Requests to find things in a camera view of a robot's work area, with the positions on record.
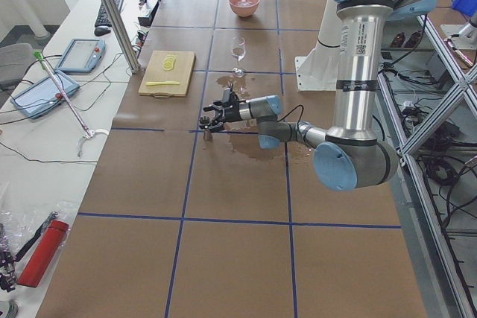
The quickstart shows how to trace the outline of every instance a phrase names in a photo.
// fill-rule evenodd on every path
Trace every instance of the robotic arm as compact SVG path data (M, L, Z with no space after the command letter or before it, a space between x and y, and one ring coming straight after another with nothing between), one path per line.
M226 89L222 101L205 107L212 120L200 128L218 132L225 122L256 118L261 148L298 141L315 148L314 166L320 180L337 191L378 185L390 179L398 158L395 150L378 141L371 128L377 90L379 54L386 20L418 16L432 10L437 0L334 0L341 20L335 115L328 130L305 121L278 122L277 96L242 101Z

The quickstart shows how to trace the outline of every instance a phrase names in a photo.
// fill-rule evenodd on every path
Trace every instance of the metal frame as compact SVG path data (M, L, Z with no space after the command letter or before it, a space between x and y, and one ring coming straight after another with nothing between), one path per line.
M106 9L106 13L111 20L111 25L114 29L116 39L118 39L119 46L126 57L126 61L129 64L129 68L133 74L139 72L141 66L136 58L136 53L133 50L133 46L130 43L129 36L127 35L126 27L121 19L121 14L114 0L101 0Z
M418 17L421 24L424 23L424 16ZM470 298L467 297L466 291L461 282L462 272L460 268L455 265L454 253L449 246L446 237L441 232L439 219L435 214L435 208L431 197L427 191L426 185L422 178L422 171L419 165L412 156L421 145L430 137L431 134L442 125L443 122L453 113L453 111L466 101L473 115L477 118L477 94L471 86L477 80L477 66L474 66L467 74L463 73L461 68L455 62L454 57L449 49L445 46L443 40L440 38L434 25L427 20L426 34L431 40L436 52L439 54L444 65L452 76L455 84L446 93L438 106L432 111L426 120L419 126L418 130L412 133L409 138L406 138L404 129L402 128L400 118L396 113L392 94L389 91L388 85L382 75L378 76L379 85L382 90L382 95L391 116L394 129L399 140L398 152L401 154L401 165L407 165L411 178L417 189L423 211L426 215L427 223L430 228L435 246L446 272L447 279L453 290L455 300L458 304L458 309L464 318L473 318L473 307Z

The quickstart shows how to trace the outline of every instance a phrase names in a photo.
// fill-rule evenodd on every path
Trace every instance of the red cylinder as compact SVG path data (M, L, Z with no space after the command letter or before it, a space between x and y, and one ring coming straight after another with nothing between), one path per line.
M43 234L37 249L33 252L22 275L16 282L22 286L38 287L51 259L68 231L69 225L53 220Z

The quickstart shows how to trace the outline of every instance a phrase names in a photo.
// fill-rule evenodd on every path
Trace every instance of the wooden cutting board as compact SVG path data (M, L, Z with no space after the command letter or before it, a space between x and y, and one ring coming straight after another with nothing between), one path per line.
M175 56L174 68L170 71L162 68L162 63L168 55ZM194 61L195 52L192 51L153 51L139 87L139 94L186 97ZM147 82L164 81L177 81L180 84L146 86Z

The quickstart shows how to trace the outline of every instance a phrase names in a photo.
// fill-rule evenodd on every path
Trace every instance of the computer mouse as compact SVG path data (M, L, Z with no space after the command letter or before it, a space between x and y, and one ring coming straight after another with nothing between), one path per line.
M96 36L103 36L103 35L106 35L106 34L109 34L111 32L111 28L107 27L107 26L97 26L95 28L95 35Z

